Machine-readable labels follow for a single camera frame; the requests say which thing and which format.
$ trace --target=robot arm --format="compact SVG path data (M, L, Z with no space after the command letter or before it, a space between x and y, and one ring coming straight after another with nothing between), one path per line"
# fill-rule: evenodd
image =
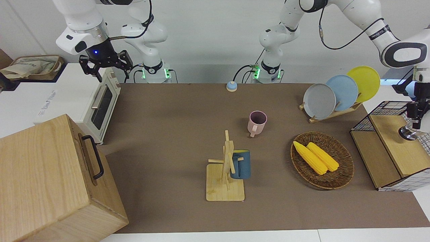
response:
M402 68L413 65L416 68L418 82L414 93L417 101L408 104L408 117L412 126L399 129L399 134L414 140L418 135L430 133L430 115L424 116L429 109L430 99L430 26L406 40L397 39L384 23L381 15L381 3L378 0L287 0L281 13L281 24L271 27L260 35L260 43L265 48L261 61L259 80L270 83L276 78L282 50L280 45L290 42L299 35L298 22L305 12L316 12L330 4L336 5L342 13L362 29L379 51L380 61L390 68ZM319 27L321 41L324 35Z
M105 5L129 5L133 0L97 0ZM117 67L129 76L133 63L126 50L116 53L109 38L108 29L96 9L95 0L53 0L63 14L67 28L56 40L65 52L76 55L85 50L88 56L81 55L79 63L85 74L101 77L98 70L103 67Z
M126 24L121 28L123 36L139 36L147 27L147 31L139 38L127 38L124 41L135 47L141 54L143 64L143 79L148 83L163 83L170 78L169 68L161 59L158 49L154 43L161 43L167 39L167 30L151 17L143 14L141 3L132 3L129 7L129 15L136 19L137 23Z

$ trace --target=corn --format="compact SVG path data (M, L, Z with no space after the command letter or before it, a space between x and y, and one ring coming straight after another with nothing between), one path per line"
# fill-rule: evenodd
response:
M296 141L293 144L299 155L317 174L324 175L327 172L327 166L308 148Z
M339 168L339 163L316 144L309 142L307 148L327 166L329 171L335 171Z

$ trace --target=tray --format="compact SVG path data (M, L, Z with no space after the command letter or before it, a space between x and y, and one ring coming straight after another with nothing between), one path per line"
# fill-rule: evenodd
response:
M320 132L306 132L298 135L294 141L306 146L314 142L339 163L336 171L328 171L320 176L304 161L294 145L291 145L291 161L294 168L307 182L319 188L333 190L346 186L354 177L354 163L348 150L335 138Z

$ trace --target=gray plate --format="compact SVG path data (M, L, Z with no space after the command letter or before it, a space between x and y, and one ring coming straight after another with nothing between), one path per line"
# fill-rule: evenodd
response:
M314 119L325 119L335 109L336 96L329 86L314 84L304 93L303 102L307 115Z

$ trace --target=blue plate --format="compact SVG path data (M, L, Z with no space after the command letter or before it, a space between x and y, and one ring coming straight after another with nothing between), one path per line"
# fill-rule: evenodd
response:
M357 100L357 83L347 75L334 76L327 81L326 85L335 93L336 101L340 102L335 111L348 109Z

